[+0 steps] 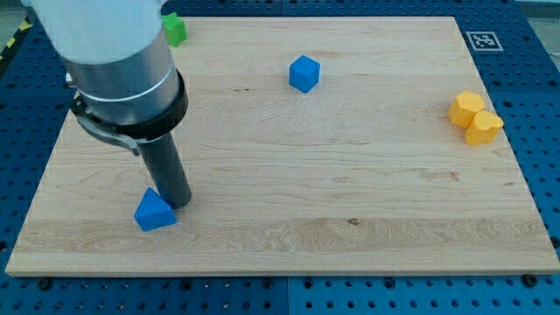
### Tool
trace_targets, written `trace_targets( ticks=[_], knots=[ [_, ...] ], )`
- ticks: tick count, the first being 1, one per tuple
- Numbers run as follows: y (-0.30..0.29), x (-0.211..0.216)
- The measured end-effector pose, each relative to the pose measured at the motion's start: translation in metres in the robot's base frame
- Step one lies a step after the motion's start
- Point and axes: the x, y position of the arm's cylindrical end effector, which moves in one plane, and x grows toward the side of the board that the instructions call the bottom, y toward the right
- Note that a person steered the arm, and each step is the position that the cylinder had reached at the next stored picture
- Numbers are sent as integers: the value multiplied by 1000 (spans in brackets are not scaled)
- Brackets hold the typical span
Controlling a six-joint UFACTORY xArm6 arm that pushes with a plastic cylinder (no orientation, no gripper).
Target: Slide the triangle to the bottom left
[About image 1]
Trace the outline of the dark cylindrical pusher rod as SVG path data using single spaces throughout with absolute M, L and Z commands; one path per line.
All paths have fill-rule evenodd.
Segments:
M 161 198 L 173 209 L 187 206 L 192 192 L 172 134 L 140 141 L 138 149 Z

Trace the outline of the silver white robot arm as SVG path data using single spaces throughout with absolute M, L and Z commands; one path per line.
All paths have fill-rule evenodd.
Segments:
M 141 156 L 173 208 L 192 193 L 172 138 L 188 108 L 154 0 L 29 0 L 78 96 L 71 104 L 92 137 Z

